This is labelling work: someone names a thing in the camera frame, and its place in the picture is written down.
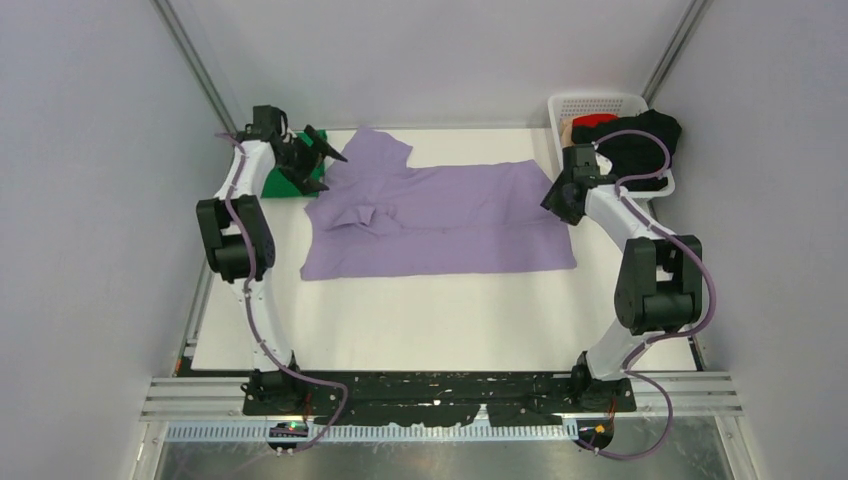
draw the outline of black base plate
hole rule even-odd
[[[557,372],[339,372],[311,371],[305,375],[345,384],[349,391],[337,425],[427,427],[467,425],[481,404],[486,405],[492,426],[556,425],[558,413],[606,413],[612,399],[616,411],[636,410],[630,381],[593,382],[581,394],[569,373]],[[306,385],[315,423],[326,424],[338,408],[342,392]],[[280,392],[280,402],[245,399],[248,416],[303,415],[305,402],[292,408]]]

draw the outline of black cloth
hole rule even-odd
[[[598,124],[596,127],[575,126],[571,130],[571,140],[575,144],[590,143],[604,135],[619,130],[644,130],[657,136],[669,153],[674,155],[677,140],[682,129],[674,117],[656,110],[648,110],[635,117],[621,117],[617,120]],[[662,168],[665,162],[662,149],[650,138],[639,135],[621,135],[611,138],[598,147],[598,153],[612,162],[612,174],[618,178],[627,175],[652,173]],[[657,191],[668,185],[668,180],[633,180],[624,184],[629,190]]]

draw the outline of green cloth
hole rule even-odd
[[[318,130],[318,135],[324,140],[327,139],[327,131],[326,130]],[[312,145],[312,140],[309,139],[303,132],[299,132],[297,134],[307,145]],[[321,177],[324,176],[324,162],[321,162],[321,165],[312,172],[312,178],[316,180],[320,180]],[[262,198],[289,198],[289,197],[317,197],[318,192],[309,194],[309,195],[301,195],[297,188],[290,181],[283,176],[282,173],[278,169],[271,170],[271,173],[268,175],[268,179],[265,180],[265,187],[262,189]]]

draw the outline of metal floor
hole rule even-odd
[[[639,452],[656,441],[659,418],[616,419],[609,450]],[[675,419],[668,443],[633,462],[596,457],[570,441],[323,445],[277,457],[265,444],[164,445],[156,479],[732,479],[713,417]]]

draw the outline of red cloth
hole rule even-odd
[[[593,113],[592,115],[585,115],[582,117],[577,117],[574,121],[571,122],[573,127],[597,127],[599,123],[606,123],[611,120],[616,120],[618,115],[613,115],[611,113]]]

